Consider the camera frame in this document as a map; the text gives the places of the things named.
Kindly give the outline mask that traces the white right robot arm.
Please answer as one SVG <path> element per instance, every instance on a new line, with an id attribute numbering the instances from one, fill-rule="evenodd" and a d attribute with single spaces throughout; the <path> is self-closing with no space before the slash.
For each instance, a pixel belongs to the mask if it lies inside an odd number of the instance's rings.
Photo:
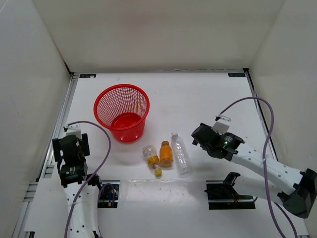
<path id="1" fill-rule="evenodd" d="M 200 145 L 209 156 L 226 159 L 267 177 L 271 199 L 291 214 L 306 219 L 317 197 L 317 174 L 311 169 L 301 171 L 286 166 L 257 152 L 241 137 L 219 133 L 201 123 L 191 134 L 193 144 Z"/>

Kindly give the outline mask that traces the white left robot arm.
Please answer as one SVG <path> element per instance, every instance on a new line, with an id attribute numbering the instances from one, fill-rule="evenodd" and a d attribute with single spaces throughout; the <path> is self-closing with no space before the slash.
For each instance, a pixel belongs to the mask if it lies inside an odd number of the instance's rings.
<path id="1" fill-rule="evenodd" d="M 54 159 L 66 196 L 68 217 L 65 238 L 100 238 L 98 198 L 104 186 L 97 174 L 88 174 L 86 156 L 90 155 L 87 134 L 53 139 Z"/>

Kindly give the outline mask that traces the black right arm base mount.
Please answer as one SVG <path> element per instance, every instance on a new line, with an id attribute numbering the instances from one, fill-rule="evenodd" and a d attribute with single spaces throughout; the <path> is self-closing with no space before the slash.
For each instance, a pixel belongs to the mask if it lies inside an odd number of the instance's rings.
<path id="1" fill-rule="evenodd" d="M 205 193 L 208 197 L 209 210 L 252 210 L 255 209 L 254 198 L 241 195 L 234 185 L 241 175 L 230 172 L 224 180 L 207 181 Z"/>

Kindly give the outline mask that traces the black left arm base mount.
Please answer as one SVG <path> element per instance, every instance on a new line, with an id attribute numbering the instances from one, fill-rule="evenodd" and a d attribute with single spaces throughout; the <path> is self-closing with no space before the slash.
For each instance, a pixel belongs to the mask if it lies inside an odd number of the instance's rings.
<path id="1" fill-rule="evenodd" d="M 103 183 L 98 195 L 98 208 L 117 208 L 120 183 L 118 181 Z"/>

